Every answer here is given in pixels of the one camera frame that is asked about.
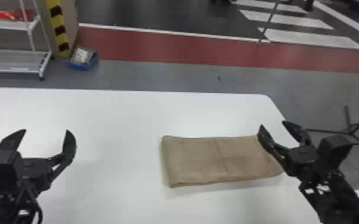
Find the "metal shelf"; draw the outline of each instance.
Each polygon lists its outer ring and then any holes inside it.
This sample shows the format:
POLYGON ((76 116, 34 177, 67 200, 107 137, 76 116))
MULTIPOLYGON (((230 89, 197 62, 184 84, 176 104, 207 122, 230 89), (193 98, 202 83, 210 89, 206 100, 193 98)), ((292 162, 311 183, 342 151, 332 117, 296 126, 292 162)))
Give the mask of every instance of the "metal shelf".
POLYGON ((25 13, 25 4, 23 0, 18 0, 21 6, 21 11, 24 21, 8 21, 0 20, 0 29, 4 30, 24 30, 27 32, 31 51, 16 51, 0 49, 0 73, 37 73, 40 80, 44 80, 43 72, 52 58, 49 38, 46 33, 45 26, 39 12, 39 7, 36 0, 32 0, 37 16, 32 22, 28 22, 28 17, 25 13), (44 38, 46 40, 47 52, 36 51, 33 42, 32 31, 36 25, 40 23, 44 38))
POLYGON ((40 16, 36 16, 32 22, 28 22, 28 28, 24 21, 0 20, 0 29, 4 30, 29 30, 32 31, 40 21, 40 16))
POLYGON ((15 51, 0 49, 1 73, 43 72, 51 52, 15 51))

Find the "yellow and black striped post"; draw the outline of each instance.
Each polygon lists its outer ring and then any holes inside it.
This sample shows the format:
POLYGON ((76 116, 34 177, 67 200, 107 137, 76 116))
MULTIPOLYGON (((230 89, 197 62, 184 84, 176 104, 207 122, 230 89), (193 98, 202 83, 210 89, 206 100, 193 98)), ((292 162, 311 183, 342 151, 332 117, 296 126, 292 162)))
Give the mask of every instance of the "yellow and black striped post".
POLYGON ((60 0, 47 0, 47 6, 51 15, 51 27, 54 30, 55 42, 58 46, 60 57, 70 56, 70 45, 64 23, 63 10, 61 9, 60 0))

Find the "red stripe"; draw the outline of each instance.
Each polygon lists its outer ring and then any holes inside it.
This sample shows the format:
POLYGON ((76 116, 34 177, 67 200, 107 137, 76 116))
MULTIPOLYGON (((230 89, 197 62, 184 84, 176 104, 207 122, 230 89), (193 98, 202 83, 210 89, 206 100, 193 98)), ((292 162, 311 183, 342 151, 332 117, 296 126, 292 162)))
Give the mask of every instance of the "red stripe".
POLYGON ((210 64, 359 73, 359 51, 109 29, 79 29, 78 44, 102 60, 210 64))

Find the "white stripe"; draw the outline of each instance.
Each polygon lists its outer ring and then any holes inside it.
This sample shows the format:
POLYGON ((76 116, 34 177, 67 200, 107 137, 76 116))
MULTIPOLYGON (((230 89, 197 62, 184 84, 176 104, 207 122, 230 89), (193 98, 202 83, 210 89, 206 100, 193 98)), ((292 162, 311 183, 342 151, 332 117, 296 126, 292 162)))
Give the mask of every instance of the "white stripe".
MULTIPOLYGON (((246 18, 254 21, 267 21, 270 16, 269 13, 259 13, 259 12, 248 11, 248 10, 240 10, 240 11, 246 18)), ((271 19, 271 22, 291 24, 296 26, 334 29, 331 26, 327 25, 325 22, 321 20, 317 20, 315 18, 303 18, 303 17, 288 16, 288 15, 274 15, 273 18, 271 19)))
MULTIPOLYGON (((213 39, 225 39, 233 41, 248 41, 248 42, 257 42, 258 38, 240 38, 236 36, 221 36, 221 35, 209 35, 201 33, 187 33, 187 32, 176 32, 168 30, 153 30, 153 29, 142 29, 142 28, 132 28, 132 27, 123 27, 123 26, 106 26, 99 24, 91 23, 79 23, 80 27, 86 28, 95 28, 95 29, 109 29, 109 30, 124 30, 124 31, 134 31, 134 32, 143 32, 143 33, 158 33, 158 34, 168 34, 168 35, 178 35, 178 36, 195 36, 198 38, 213 38, 213 39)), ((262 42, 268 43, 269 40, 263 39, 262 42)))
MULTIPOLYGON (((264 1, 257 1, 257 0, 238 0, 236 4, 258 7, 258 8, 269 8, 269 9, 273 9, 275 6, 275 3, 273 3, 273 2, 264 2, 264 1)), ((307 13, 302 8, 299 8, 294 5, 279 4, 277 9, 282 10, 282 11, 295 12, 295 13, 307 13)))
POLYGON ((351 27, 353 27, 354 29, 359 31, 359 23, 351 20, 350 18, 342 15, 341 13, 329 8, 328 6, 320 3, 319 1, 314 1, 314 6, 321 9, 322 11, 334 16, 335 18, 341 20, 342 22, 350 25, 351 27))
POLYGON ((293 32, 284 30, 267 29, 265 36, 270 41, 284 43, 301 43, 317 46, 332 46, 336 48, 359 49, 359 43, 344 36, 320 35, 313 33, 293 32))

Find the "towel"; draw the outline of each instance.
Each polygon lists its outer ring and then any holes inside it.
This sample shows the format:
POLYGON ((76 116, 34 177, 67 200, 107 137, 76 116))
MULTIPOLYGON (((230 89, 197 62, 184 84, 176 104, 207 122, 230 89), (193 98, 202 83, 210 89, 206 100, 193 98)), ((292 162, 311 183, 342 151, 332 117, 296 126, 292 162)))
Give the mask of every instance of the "towel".
POLYGON ((277 176, 281 165, 256 136, 162 138, 164 165, 171 188, 217 182, 251 181, 277 176))

